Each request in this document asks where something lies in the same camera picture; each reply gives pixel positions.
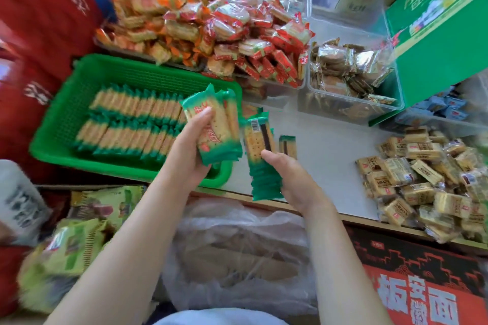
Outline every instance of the snack display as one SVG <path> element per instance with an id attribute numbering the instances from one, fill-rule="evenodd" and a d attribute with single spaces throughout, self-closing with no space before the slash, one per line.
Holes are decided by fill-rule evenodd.
<path id="1" fill-rule="evenodd" d="M 202 162 L 206 166 L 225 160 L 238 161 L 242 157 L 241 141 L 237 135 L 237 103 L 232 98 L 230 91 L 217 95 L 210 84 L 205 91 L 181 101 L 188 120 L 208 106 L 215 112 L 197 143 Z"/>
<path id="2" fill-rule="evenodd" d="M 438 243 L 460 236 L 488 242 L 488 168 L 477 149 L 421 126 L 388 138 L 378 151 L 383 159 L 370 156 L 356 164 L 381 222 L 423 229 Z"/>
<path id="3" fill-rule="evenodd" d="M 289 155 L 291 158 L 297 158 L 297 138 L 295 136 L 282 135 L 278 140 L 280 153 Z"/>
<path id="4" fill-rule="evenodd" d="M 321 95 L 309 96 L 309 100 L 317 101 L 319 108 L 326 112 L 345 116 L 355 122 L 383 114 L 381 106 L 370 103 L 396 103 L 395 98 L 376 94 L 376 90 L 393 72 L 392 49 L 387 44 L 378 48 L 354 44 L 339 46 L 339 41 L 336 38 L 322 44 L 312 43 L 310 85 L 316 90 L 363 100 L 338 101 Z"/>
<path id="5" fill-rule="evenodd" d="M 283 198 L 282 178 L 269 163 L 261 157 L 263 150 L 276 153 L 273 132 L 269 126 L 269 113 L 262 112 L 249 117 L 244 124 L 244 144 L 252 182 L 252 199 Z"/>
<path id="6" fill-rule="evenodd" d="M 169 130 L 174 134 L 186 124 L 180 117 L 179 101 L 183 99 L 176 93 L 156 93 L 128 85 L 103 86 L 89 106 L 88 119 L 73 148 L 96 157 L 139 158 L 160 164 L 170 150 L 160 152 L 160 135 Z"/>

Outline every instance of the finger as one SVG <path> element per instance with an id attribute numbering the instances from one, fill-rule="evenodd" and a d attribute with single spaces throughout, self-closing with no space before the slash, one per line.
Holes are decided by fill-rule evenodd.
<path id="1" fill-rule="evenodd" d="M 213 115 L 214 111 L 212 107 L 206 107 L 202 112 L 188 121 L 181 132 L 180 137 L 190 143 L 195 143 L 204 127 L 210 123 Z"/>
<path id="2" fill-rule="evenodd" d="M 263 150 L 261 152 L 261 157 L 272 165 L 281 177 L 284 177 L 284 174 L 290 168 L 290 162 L 293 160 L 293 158 L 287 156 L 286 154 L 273 153 L 269 150 Z"/>

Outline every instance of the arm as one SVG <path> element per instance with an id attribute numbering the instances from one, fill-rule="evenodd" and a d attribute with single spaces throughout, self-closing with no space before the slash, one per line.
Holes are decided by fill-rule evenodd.
<path id="1" fill-rule="evenodd" d="M 206 109 L 185 126 L 134 212 L 46 325 L 142 324 L 188 194 L 209 170 L 196 142 L 211 116 Z"/>
<path id="2" fill-rule="evenodd" d="M 261 153 L 283 177 L 283 195 L 305 218 L 321 323 L 393 325 L 331 200 L 300 164 Z"/>

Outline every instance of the transparent plastic bag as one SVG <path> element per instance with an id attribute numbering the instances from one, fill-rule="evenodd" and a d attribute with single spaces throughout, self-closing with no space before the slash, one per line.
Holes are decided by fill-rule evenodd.
<path id="1" fill-rule="evenodd" d="M 239 307 L 317 314 L 303 218 L 230 199 L 189 203 L 162 280 L 177 310 Z"/>

